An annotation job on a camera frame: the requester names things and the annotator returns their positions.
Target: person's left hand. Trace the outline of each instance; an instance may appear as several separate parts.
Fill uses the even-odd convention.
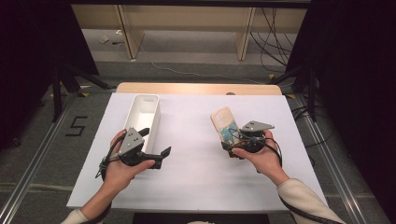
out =
[[[116,140],[126,133],[126,130],[122,130],[114,136],[111,141],[111,146],[116,142]],[[117,153],[120,150],[122,141],[119,141],[114,147],[112,153]],[[131,183],[134,176],[142,171],[147,170],[149,167],[154,165],[155,161],[142,161],[136,166],[125,165],[122,161],[112,161],[107,166],[106,178],[104,185],[111,187],[116,191],[122,191]]]

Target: small box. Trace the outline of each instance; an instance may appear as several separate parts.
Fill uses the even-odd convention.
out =
[[[149,134],[144,136],[145,144],[142,152],[151,154],[155,141],[158,123],[160,122],[160,98],[154,94],[137,94],[131,105],[124,128],[135,128],[138,132],[149,128]]]

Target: gray floor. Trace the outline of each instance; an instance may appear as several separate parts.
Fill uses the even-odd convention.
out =
[[[99,69],[99,78],[108,84],[117,85],[122,81],[267,83],[270,75],[279,76],[285,69],[268,55],[261,57],[261,50],[253,39],[250,39],[246,59],[238,61],[233,34],[230,33],[146,32],[137,59],[131,61],[121,43],[122,35],[117,35],[116,31],[83,32]],[[109,38],[105,44],[99,42],[103,35]],[[295,39],[295,35],[288,37],[292,42]],[[284,48],[291,49],[289,41],[283,35],[278,38]],[[280,59],[277,49],[268,49]],[[279,72],[264,68],[261,58],[267,68]],[[48,145],[45,159],[40,163],[29,190],[21,204],[18,204],[12,223],[60,223],[70,212],[65,205],[112,92],[99,89],[84,79],[79,78],[78,81],[87,87],[84,89],[87,94],[64,96],[64,102],[69,102],[66,104],[68,107],[64,118]],[[292,81],[290,79],[280,84],[284,94],[292,93]],[[42,99],[44,104],[37,108],[26,123],[19,136],[21,146],[10,146],[0,152],[2,205],[19,183],[37,149],[43,148],[41,144],[54,125],[51,122],[53,102],[50,94],[49,89]],[[296,98],[294,96],[296,95],[288,98],[290,110],[305,104],[304,94],[299,94]],[[322,105],[320,98],[317,99],[317,105]],[[316,144],[309,129],[309,118],[297,119],[296,124],[330,208],[347,223],[356,222],[356,218],[348,212],[346,202],[329,172],[322,154],[323,145],[334,156],[336,166],[342,171],[346,186],[364,216],[361,223],[389,223],[353,160],[348,157],[347,149],[332,126],[326,109],[319,107],[316,114],[319,131],[327,139],[325,144]],[[73,123],[85,127],[80,136],[67,136],[80,131],[70,128]],[[128,211],[112,210],[106,223],[132,223],[133,216]],[[269,218],[271,223],[293,223],[289,213],[270,214]]]

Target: sleeve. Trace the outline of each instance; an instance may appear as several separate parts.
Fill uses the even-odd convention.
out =
[[[289,179],[276,189],[298,224],[345,223],[301,180]]]
[[[89,221],[79,209],[73,210],[61,224],[79,224]]]

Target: white table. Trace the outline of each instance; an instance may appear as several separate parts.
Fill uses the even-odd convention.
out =
[[[81,207],[99,189],[98,165],[115,133],[122,129],[134,93],[113,93],[68,207]],[[159,94],[161,118],[154,154],[171,146],[161,170],[147,170],[113,201],[112,208],[135,212],[270,213],[287,210],[275,185],[249,161],[230,159],[221,148],[210,114],[224,106],[239,126],[251,120],[272,130],[290,177],[305,182],[326,202],[289,105],[281,95]]]

